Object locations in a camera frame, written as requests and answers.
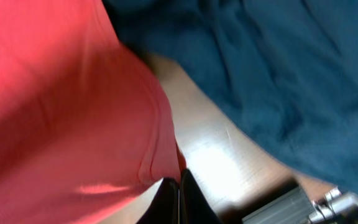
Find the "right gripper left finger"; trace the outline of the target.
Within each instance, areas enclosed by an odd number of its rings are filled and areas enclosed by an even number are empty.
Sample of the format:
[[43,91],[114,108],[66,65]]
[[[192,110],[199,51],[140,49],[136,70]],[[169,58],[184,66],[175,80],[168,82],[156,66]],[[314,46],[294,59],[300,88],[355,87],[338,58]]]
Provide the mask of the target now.
[[137,224],[178,224],[178,184],[174,179],[164,178],[150,206]]

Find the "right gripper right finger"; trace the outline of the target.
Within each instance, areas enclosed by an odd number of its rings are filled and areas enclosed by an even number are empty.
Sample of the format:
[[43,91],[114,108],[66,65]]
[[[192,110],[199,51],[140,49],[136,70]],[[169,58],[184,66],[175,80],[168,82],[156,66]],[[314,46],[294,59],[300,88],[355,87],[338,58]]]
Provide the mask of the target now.
[[222,224],[209,206],[189,169],[181,173],[179,209],[181,224]]

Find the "red soccer t-shirt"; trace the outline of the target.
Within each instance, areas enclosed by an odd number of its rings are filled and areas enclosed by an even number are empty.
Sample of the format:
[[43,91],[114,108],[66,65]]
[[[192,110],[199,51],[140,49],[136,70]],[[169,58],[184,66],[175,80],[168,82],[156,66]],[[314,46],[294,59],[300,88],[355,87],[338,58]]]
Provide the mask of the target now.
[[101,1],[0,1],[0,223],[96,223],[184,166]]

